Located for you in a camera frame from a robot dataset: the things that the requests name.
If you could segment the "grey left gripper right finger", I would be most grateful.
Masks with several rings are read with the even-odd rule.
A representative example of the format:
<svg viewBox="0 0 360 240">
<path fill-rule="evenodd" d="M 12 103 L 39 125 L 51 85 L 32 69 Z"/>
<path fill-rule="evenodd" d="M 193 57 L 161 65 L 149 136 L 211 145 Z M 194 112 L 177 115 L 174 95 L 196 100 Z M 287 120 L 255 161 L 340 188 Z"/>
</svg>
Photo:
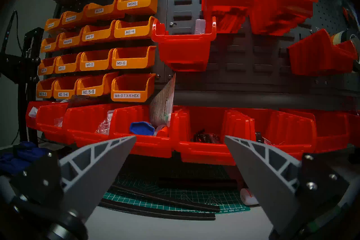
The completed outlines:
<svg viewBox="0 0 360 240">
<path fill-rule="evenodd" d="M 271 221 L 270 240 L 336 239 L 349 213 L 341 201 L 350 185 L 330 165 L 327 153 L 297 160 L 272 145 L 225 136 L 245 183 Z"/>
</svg>

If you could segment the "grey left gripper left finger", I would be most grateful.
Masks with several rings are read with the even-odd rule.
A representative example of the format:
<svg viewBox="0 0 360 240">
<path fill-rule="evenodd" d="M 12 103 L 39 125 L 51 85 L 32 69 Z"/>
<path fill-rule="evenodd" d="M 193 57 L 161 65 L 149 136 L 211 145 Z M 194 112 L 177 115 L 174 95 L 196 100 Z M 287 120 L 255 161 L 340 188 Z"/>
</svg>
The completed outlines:
<svg viewBox="0 0 360 240">
<path fill-rule="evenodd" d="M 48 153 L 11 179 L 11 239 L 87 240 L 87 219 L 110 188 L 136 136 Z"/>
</svg>

